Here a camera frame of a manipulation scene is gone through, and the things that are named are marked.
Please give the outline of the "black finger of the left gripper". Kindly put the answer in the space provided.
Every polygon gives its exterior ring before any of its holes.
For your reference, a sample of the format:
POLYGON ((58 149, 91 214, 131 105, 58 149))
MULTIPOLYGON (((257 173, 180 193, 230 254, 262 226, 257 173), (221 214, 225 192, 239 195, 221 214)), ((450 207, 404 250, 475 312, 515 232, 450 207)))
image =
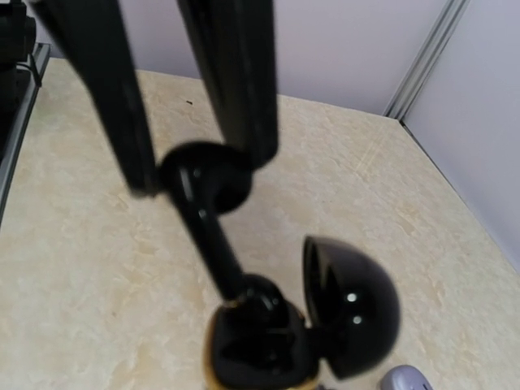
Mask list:
POLYGON ((145 106, 116 1, 32 1, 30 7, 89 91, 132 194, 158 192, 145 106))
POLYGON ((180 1, 226 145, 257 170, 279 144, 272 1, 180 1))

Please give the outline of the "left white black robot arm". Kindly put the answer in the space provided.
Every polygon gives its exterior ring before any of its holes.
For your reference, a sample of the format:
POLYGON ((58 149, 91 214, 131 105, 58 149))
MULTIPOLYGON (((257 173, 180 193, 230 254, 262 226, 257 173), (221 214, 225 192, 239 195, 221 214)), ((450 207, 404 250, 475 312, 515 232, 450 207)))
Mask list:
MULTIPOLYGON (((274 7, 270 1, 181 1, 198 70, 225 143, 247 166, 278 149, 274 7)), ((141 91, 116 1, 9 1, 1 5, 1 65, 24 61, 44 25, 84 82, 130 190, 158 191, 141 91)))

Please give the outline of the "purple earbud charging case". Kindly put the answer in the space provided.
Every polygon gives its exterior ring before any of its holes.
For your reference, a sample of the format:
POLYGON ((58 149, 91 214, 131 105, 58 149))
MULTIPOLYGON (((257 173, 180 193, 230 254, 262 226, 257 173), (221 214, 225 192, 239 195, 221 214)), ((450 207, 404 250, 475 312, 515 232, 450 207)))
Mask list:
POLYGON ((380 390, 432 390, 424 374, 414 366, 400 365, 388 371, 379 382, 380 390))

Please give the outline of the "black earbud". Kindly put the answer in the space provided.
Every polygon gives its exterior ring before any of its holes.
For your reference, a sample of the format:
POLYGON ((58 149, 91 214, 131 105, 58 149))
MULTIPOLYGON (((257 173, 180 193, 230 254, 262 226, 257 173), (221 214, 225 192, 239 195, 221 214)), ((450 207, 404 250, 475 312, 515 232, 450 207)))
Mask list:
POLYGON ((253 172, 235 149, 194 141, 168 152, 158 169, 162 186, 179 211, 224 301, 244 295, 244 272, 219 223, 249 196, 253 172))

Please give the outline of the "black charging case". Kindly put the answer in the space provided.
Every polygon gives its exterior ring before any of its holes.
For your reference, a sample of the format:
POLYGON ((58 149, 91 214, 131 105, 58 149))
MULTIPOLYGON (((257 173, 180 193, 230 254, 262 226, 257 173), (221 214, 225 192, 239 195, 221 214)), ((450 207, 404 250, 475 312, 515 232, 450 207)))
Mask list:
POLYGON ((305 310, 255 274, 240 301, 216 310, 203 353, 209 389, 315 389, 321 361, 347 379, 386 358, 401 319, 389 274, 361 250, 323 236, 306 237, 302 270, 305 310))

